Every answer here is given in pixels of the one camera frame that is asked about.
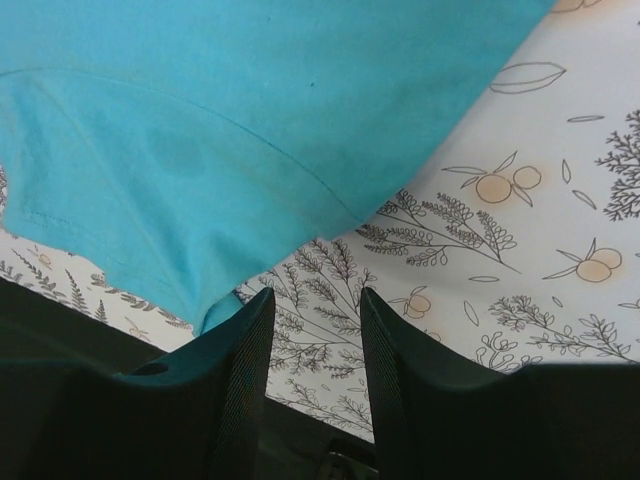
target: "turquoise t-shirt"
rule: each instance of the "turquoise t-shirt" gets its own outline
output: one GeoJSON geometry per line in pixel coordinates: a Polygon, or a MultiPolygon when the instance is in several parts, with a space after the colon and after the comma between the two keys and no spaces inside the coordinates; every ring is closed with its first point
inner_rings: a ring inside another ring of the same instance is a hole
{"type": "Polygon", "coordinates": [[[211,328],[367,220],[553,0],[0,0],[5,227],[211,328]]]}

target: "orange dot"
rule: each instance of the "orange dot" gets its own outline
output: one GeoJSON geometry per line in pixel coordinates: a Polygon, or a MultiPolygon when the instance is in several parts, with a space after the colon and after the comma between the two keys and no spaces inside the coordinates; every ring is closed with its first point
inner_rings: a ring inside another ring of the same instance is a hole
{"type": "Polygon", "coordinates": [[[476,183],[476,193],[487,203],[504,202],[511,195],[511,183],[500,175],[485,175],[476,183]]]}
{"type": "Polygon", "coordinates": [[[613,248],[599,248],[593,252],[593,255],[589,257],[589,260],[604,263],[612,270],[622,265],[622,255],[613,248]]]}
{"type": "Polygon", "coordinates": [[[409,308],[416,312],[425,313],[431,310],[431,302],[427,297],[423,297],[422,295],[412,295],[409,299],[409,308]]]}
{"type": "Polygon", "coordinates": [[[530,190],[540,185],[542,174],[534,167],[522,167],[513,174],[513,181],[523,190],[530,190]]]}
{"type": "Polygon", "coordinates": [[[611,276],[611,269],[596,260],[585,260],[578,265],[576,274],[587,282],[600,283],[611,276]]]}

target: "floral wallpaper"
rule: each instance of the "floral wallpaper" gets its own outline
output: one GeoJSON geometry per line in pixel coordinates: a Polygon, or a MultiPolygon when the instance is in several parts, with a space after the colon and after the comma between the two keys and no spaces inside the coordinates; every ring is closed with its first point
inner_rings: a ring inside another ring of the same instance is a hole
{"type": "MultiPolygon", "coordinates": [[[[640,4],[560,0],[414,181],[237,289],[277,296],[267,394],[372,440],[376,289],[481,365],[640,363],[640,4]]],[[[7,195],[0,175],[0,202],[7,195]]],[[[0,275],[165,350],[190,326],[87,260],[0,232],[0,275]]]]}

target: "botanical line drawing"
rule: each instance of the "botanical line drawing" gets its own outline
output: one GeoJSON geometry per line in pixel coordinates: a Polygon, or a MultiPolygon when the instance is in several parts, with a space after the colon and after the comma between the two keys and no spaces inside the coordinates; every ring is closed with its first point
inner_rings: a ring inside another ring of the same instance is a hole
{"type": "Polygon", "coordinates": [[[569,182],[571,181],[571,169],[565,159],[562,159],[562,180],[567,185],[569,185],[569,182]]]}
{"type": "MultiPolygon", "coordinates": [[[[314,240],[294,253],[293,263],[282,265],[282,273],[273,268],[258,277],[276,295],[273,371],[301,375],[328,370],[332,378],[348,378],[364,368],[360,291],[373,288],[377,277],[357,267],[343,240],[329,244],[314,240]],[[310,275],[301,279],[300,270],[310,275]],[[310,296],[320,304],[312,313],[310,296]]],[[[248,283],[236,290],[244,303],[256,293],[248,283]]]]}
{"type": "Polygon", "coordinates": [[[329,407],[320,403],[315,389],[307,388],[293,378],[289,378],[286,385],[291,387],[293,399],[285,398],[282,394],[268,396],[335,427],[373,432],[368,402],[357,402],[345,395],[340,395],[336,404],[329,407]]]}
{"type": "Polygon", "coordinates": [[[158,310],[158,313],[164,317],[165,323],[175,328],[180,328],[182,330],[192,330],[193,326],[190,323],[185,322],[184,320],[180,320],[174,314],[157,307],[151,302],[147,300],[143,300],[140,297],[136,297],[135,295],[131,295],[130,293],[125,292],[124,290],[120,290],[119,288],[114,288],[107,285],[104,273],[92,273],[91,274],[91,285],[95,287],[100,287],[104,289],[104,293],[115,295],[119,294],[120,299],[123,302],[129,304],[131,308],[136,310],[141,310],[143,312],[151,312],[154,310],[158,310]]]}
{"type": "Polygon", "coordinates": [[[357,230],[371,242],[365,248],[381,255],[406,257],[405,262],[416,267],[444,266],[449,261],[449,251],[467,250],[520,273],[502,258],[505,250],[518,244],[491,215],[482,210],[474,214],[463,202],[443,193],[439,193],[437,199],[438,202],[418,203],[406,190],[398,192],[394,200],[389,200],[378,210],[378,215],[407,227],[381,228],[366,224],[357,230]],[[446,233],[422,222],[422,218],[429,214],[446,222],[446,233]],[[480,228],[471,223],[474,219],[480,228]]]}
{"type": "Polygon", "coordinates": [[[548,87],[567,70],[552,62],[516,63],[503,68],[489,88],[496,93],[517,95],[548,87]]]}
{"type": "Polygon", "coordinates": [[[585,123],[585,122],[597,122],[603,120],[602,115],[582,115],[580,117],[572,117],[567,119],[567,123],[585,123]]]}
{"type": "Polygon", "coordinates": [[[618,330],[615,322],[607,322],[590,314],[588,318],[579,318],[579,331],[574,332],[570,325],[555,328],[555,316],[549,312],[542,312],[535,305],[531,297],[517,295],[511,298],[501,298],[495,302],[489,311],[497,317],[498,323],[515,332],[522,332],[527,327],[541,329],[541,336],[531,336],[530,345],[539,349],[548,348],[552,352],[558,350],[560,355],[569,353],[576,357],[589,350],[596,352],[598,357],[612,357],[629,363],[640,363],[629,357],[631,345],[617,343],[618,330]]]}
{"type": "Polygon", "coordinates": [[[491,337],[483,335],[481,338],[482,347],[476,350],[476,363],[491,368],[498,372],[510,373],[526,365],[540,363],[541,356],[530,357],[524,355],[520,362],[513,361],[515,356],[510,352],[518,346],[518,342],[510,342],[502,338],[502,332],[495,332],[491,337]]]}
{"type": "MultiPolygon", "coordinates": [[[[359,387],[350,387],[350,388],[347,388],[347,391],[354,392],[354,393],[362,393],[364,395],[364,399],[368,402],[369,389],[367,388],[367,385],[364,383],[364,380],[362,378],[358,379],[358,383],[360,384],[359,387]]],[[[329,392],[331,391],[331,389],[327,387],[324,383],[322,384],[322,388],[324,388],[325,390],[328,390],[329,392]]]]}
{"type": "Polygon", "coordinates": [[[613,270],[622,265],[622,254],[613,248],[597,248],[595,238],[584,258],[563,250],[556,251],[575,262],[575,265],[544,277],[543,280],[554,280],[575,273],[582,280],[600,283],[609,279],[613,270]]]}
{"type": "Polygon", "coordinates": [[[478,314],[474,310],[473,306],[466,300],[464,301],[464,313],[471,323],[473,323],[476,327],[480,326],[480,319],[478,318],[478,314]]]}
{"type": "Polygon", "coordinates": [[[58,284],[56,282],[52,282],[49,279],[48,275],[44,275],[42,270],[35,267],[29,260],[27,260],[24,256],[20,255],[15,250],[12,250],[13,253],[26,265],[26,267],[31,271],[31,273],[35,276],[38,285],[40,286],[39,293],[50,300],[55,300],[56,302],[62,303],[63,305],[69,306],[71,305],[69,301],[66,299],[67,296],[59,290],[56,290],[58,284]]]}
{"type": "Polygon", "coordinates": [[[619,303],[619,307],[630,308],[632,310],[640,310],[640,298],[633,303],[619,303]]]}
{"type": "Polygon", "coordinates": [[[591,200],[591,197],[589,197],[589,195],[587,195],[584,192],[581,192],[580,190],[572,190],[571,193],[573,193],[576,198],[584,203],[586,203],[587,205],[589,205],[592,209],[597,210],[598,207],[596,206],[595,202],[593,200],[591,200]]]}
{"type": "Polygon", "coordinates": [[[424,318],[425,314],[431,310],[431,300],[421,295],[426,288],[426,285],[416,287],[411,291],[408,298],[395,298],[389,300],[387,303],[403,303],[403,315],[413,319],[424,318]]]}
{"type": "Polygon", "coordinates": [[[472,282],[479,282],[479,283],[495,283],[500,281],[498,277],[492,277],[489,275],[477,275],[475,277],[469,278],[469,280],[472,282]]]}
{"type": "Polygon", "coordinates": [[[49,258],[49,256],[45,255],[44,253],[40,253],[40,250],[38,249],[37,245],[34,244],[33,250],[28,248],[27,251],[38,259],[38,262],[40,262],[40,265],[51,270],[51,258],[49,258]]]}
{"type": "Polygon", "coordinates": [[[626,117],[631,133],[613,132],[607,143],[613,149],[596,164],[618,175],[604,213],[613,221],[640,217],[640,110],[626,117]]]}
{"type": "MultiPolygon", "coordinates": [[[[564,183],[569,185],[569,182],[571,182],[571,177],[572,177],[572,173],[571,173],[571,169],[569,168],[569,164],[565,159],[563,159],[562,160],[562,180],[564,181],[564,183]]],[[[578,200],[589,205],[593,210],[598,209],[595,202],[591,200],[591,197],[589,197],[589,195],[587,195],[586,193],[581,192],[580,190],[572,190],[571,193],[573,193],[573,195],[578,200]]]]}
{"type": "Polygon", "coordinates": [[[534,189],[542,181],[542,175],[537,168],[531,165],[521,167],[515,171],[511,179],[500,175],[502,171],[513,164],[517,154],[517,151],[513,152],[492,172],[477,167],[448,167],[442,170],[471,175],[471,178],[465,181],[460,188],[475,184],[478,198],[485,203],[502,203],[512,193],[515,193],[523,202],[533,207],[533,200],[527,190],[534,189]]]}
{"type": "MultiPolygon", "coordinates": [[[[14,273],[13,266],[7,265],[4,260],[0,260],[0,274],[2,274],[2,277],[6,280],[17,283],[18,285],[20,285],[20,281],[23,277],[21,273],[14,273]]],[[[32,283],[23,283],[22,286],[30,289],[33,288],[32,283]]]]}
{"type": "Polygon", "coordinates": [[[602,0],[558,0],[551,13],[568,13],[575,12],[581,8],[589,8],[602,0]]]}
{"type": "Polygon", "coordinates": [[[104,308],[104,303],[102,303],[102,300],[100,300],[100,304],[98,305],[98,308],[96,309],[96,313],[93,316],[93,318],[95,318],[101,323],[104,323],[107,325],[109,324],[109,322],[107,321],[107,311],[104,308]]]}
{"type": "Polygon", "coordinates": [[[87,316],[91,316],[91,313],[89,312],[89,308],[87,308],[87,302],[85,301],[84,296],[82,295],[82,291],[80,290],[80,287],[78,287],[78,284],[76,283],[75,279],[73,278],[69,270],[65,270],[65,272],[67,273],[67,277],[69,278],[69,283],[71,284],[71,304],[73,305],[73,308],[75,308],[81,313],[84,313],[87,316]]]}
{"type": "Polygon", "coordinates": [[[7,174],[4,168],[0,166],[0,206],[4,210],[7,204],[7,174]]]}
{"type": "Polygon", "coordinates": [[[131,325],[131,328],[129,329],[129,335],[139,338],[140,340],[144,340],[147,343],[151,343],[151,340],[149,340],[149,337],[147,337],[147,335],[149,335],[149,332],[140,330],[135,322],[129,317],[124,317],[124,319],[129,322],[129,325],[131,325]]]}

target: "wet spot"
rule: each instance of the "wet spot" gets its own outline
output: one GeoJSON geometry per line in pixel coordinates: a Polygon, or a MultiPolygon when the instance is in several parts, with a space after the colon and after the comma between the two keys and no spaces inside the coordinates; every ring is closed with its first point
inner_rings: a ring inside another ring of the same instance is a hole
{"type": "Polygon", "coordinates": [[[195,138],[166,129],[154,129],[147,135],[149,153],[164,168],[184,175],[201,170],[202,148],[195,138]]]}

